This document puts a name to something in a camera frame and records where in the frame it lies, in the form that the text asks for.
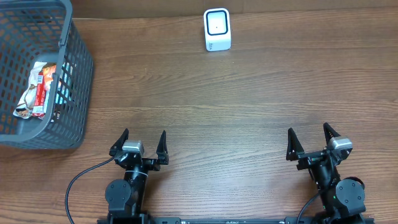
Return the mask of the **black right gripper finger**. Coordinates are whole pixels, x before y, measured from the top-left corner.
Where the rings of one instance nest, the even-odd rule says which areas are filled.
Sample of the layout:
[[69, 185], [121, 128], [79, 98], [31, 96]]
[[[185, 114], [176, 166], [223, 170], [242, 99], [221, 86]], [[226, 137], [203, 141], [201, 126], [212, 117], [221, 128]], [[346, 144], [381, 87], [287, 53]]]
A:
[[303, 147], [300, 141], [298, 140], [297, 135], [293, 130], [293, 128], [289, 128], [286, 160], [287, 161], [299, 160], [302, 154], [304, 154]]
[[327, 146], [332, 146], [336, 138], [341, 136], [328, 123], [323, 124], [323, 131]]

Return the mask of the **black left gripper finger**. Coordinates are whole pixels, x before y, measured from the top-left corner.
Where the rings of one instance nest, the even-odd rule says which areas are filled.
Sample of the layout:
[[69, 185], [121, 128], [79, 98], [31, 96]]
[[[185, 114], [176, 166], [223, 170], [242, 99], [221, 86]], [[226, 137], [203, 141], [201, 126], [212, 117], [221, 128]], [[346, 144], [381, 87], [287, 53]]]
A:
[[159, 139], [159, 143], [157, 146], [156, 154], [158, 155], [158, 159], [168, 159], [169, 154], [167, 150], [167, 143], [166, 143], [167, 133], [163, 130], [161, 137]]
[[126, 128], [120, 138], [110, 147], [109, 155], [115, 156], [118, 151], [122, 150], [124, 142], [128, 139], [129, 130]]

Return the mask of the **teal tissue packet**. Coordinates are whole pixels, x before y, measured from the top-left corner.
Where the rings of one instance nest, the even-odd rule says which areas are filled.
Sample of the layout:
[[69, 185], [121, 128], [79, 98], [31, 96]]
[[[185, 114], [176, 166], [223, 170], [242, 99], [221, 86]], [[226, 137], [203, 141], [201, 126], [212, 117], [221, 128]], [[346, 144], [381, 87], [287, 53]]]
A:
[[71, 85], [72, 81], [69, 77], [73, 73], [73, 67], [71, 67], [70, 63], [64, 63], [62, 68], [64, 69], [65, 73], [61, 75], [60, 81], [58, 83], [58, 90], [61, 94], [56, 95], [55, 102], [56, 104], [64, 104], [67, 100], [71, 100], [71, 93], [66, 85]]

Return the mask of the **orange snack packet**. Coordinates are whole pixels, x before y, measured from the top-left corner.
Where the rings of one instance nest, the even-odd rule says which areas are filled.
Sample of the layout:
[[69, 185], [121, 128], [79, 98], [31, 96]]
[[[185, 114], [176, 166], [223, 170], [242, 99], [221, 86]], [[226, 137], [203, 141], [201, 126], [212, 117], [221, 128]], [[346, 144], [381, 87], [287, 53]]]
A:
[[55, 63], [47, 63], [42, 67], [42, 73], [44, 78], [44, 87], [46, 91], [50, 90], [50, 86], [53, 82], [53, 74], [56, 71]]

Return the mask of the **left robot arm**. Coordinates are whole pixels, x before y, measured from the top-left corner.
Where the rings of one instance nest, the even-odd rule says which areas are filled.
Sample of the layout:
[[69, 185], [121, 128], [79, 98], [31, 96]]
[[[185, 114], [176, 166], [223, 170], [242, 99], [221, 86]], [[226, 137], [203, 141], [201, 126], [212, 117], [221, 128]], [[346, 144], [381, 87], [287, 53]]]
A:
[[165, 131], [162, 132], [156, 158], [144, 157], [142, 141], [128, 139], [125, 129], [119, 139], [111, 146], [109, 155], [115, 164], [122, 167], [124, 177], [110, 182], [105, 190], [108, 215], [98, 223], [152, 223], [148, 214], [142, 211], [148, 172], [159, 171], [169, 163]]

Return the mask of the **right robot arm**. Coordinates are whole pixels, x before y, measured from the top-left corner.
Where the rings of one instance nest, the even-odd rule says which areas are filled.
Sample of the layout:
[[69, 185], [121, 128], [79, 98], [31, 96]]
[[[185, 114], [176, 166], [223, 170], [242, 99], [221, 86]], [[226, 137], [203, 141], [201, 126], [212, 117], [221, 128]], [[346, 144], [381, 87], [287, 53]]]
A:
[[[297, 161], [298, 170], [307, 170], [317, 186], [317, 193], [302, 207], [296, 223], [366, 223], [363, 212], [365, 184], [357, 177], [342, 179], [337, 166], [353, 150], [353, 143], [338, 134], [328, 123], [323, 124], [326, 146], [321, 151], [305, 152], [295, 131], [289, 128], [286, 159]], [[320, 198], [323, 212], [309, 220], [303, 214], [309, 205]]]

